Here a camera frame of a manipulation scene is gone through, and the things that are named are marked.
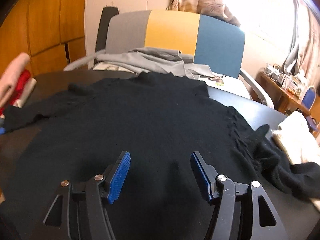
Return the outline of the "black knit sweater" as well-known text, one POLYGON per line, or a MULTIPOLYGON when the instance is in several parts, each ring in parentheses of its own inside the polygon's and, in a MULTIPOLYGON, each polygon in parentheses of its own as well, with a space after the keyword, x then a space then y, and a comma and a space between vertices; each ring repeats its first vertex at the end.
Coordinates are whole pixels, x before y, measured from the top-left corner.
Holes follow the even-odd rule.
POLYGON ((203 239, 212 207, 190 167, 198 151, 218 173, 267 187, 291 239, 312 233, 319 214, 319 166, 291 165, 235 108, 209 97, 202 81, 142 73, 130 79, 70 84, 47 99, 5 111, 1 146, 22 150, 2 184, 2 239, 29 239, 61 181, 88 181, 122 151, 131 166, 119 199, 107 207, 117 239, 203 239))

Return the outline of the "cream knitted garment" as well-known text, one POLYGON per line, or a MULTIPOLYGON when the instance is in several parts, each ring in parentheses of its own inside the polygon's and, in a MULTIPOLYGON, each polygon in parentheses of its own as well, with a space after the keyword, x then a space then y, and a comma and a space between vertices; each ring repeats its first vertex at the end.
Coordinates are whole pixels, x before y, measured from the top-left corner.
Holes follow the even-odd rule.
POLYGON ((319 145, 309 132, 306 119, 297 111, 285 118, 272 130, 272 139, 287 155, 293 165, 319 162, 319 145))

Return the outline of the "blue round-backed chair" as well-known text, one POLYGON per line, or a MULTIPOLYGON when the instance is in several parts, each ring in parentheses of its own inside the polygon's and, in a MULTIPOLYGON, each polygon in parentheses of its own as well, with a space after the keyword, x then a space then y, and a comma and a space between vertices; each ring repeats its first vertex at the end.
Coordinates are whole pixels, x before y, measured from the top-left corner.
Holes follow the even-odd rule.
POLYGON ((316 89, 314 86, 309 86, 306 90, 306 93, 304 94, 304 98, 302 100, 302 105, 310 110, 316 100, 316 89))

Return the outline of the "pink folded garment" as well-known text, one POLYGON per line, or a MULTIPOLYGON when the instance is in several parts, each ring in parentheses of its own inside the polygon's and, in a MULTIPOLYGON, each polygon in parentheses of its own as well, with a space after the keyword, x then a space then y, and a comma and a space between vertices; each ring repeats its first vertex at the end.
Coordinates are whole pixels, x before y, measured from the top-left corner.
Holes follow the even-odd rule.
POLYGON ((8 102, 17 86, 18 79, 30 61, 27 53, 20 53, 7 66, 1 76, 1 108, 8 102))

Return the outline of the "grey garment on chair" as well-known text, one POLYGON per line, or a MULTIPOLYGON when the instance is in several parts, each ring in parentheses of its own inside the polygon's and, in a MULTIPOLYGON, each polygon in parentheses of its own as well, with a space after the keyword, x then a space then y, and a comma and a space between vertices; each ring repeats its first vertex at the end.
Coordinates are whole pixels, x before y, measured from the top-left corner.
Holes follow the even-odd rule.
POLYGON ((136 48, 121 54, 109 54, 103 49, 70 63, 63 70, 65 72, 75 70, 92 60, 121 67, 136 74, 171 73, 174 76, 186 76, 195 80, 200 76, 214 77, 208 65, 194 63, 193 55, 184 54, 179 50, 153 47, 136 48))

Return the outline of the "grey yellow blue chair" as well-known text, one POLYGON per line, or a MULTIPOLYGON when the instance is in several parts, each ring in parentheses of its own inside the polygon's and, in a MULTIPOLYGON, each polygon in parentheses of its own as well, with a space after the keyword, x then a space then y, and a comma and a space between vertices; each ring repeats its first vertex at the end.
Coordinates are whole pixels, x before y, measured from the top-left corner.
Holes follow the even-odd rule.
POLYGON ((240 28, 210 16, 170 10, 141 10, 111 18, 105 50, 125 53, 140 47, 179 50, 206 64, 212 72, 237 79, 242 76, 263 104, 274 104, 263 88, 241 66, 245 34, 240 28))

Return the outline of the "wooden wardrobe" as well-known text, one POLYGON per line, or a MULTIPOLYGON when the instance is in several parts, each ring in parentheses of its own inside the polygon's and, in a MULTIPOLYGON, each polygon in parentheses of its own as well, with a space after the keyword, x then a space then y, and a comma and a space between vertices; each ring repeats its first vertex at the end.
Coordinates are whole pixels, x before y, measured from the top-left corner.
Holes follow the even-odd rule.
POLYGON ((85 0, 18 0, 1 25, 1 71, 20 53, 33 75, 84 57, 85 0))

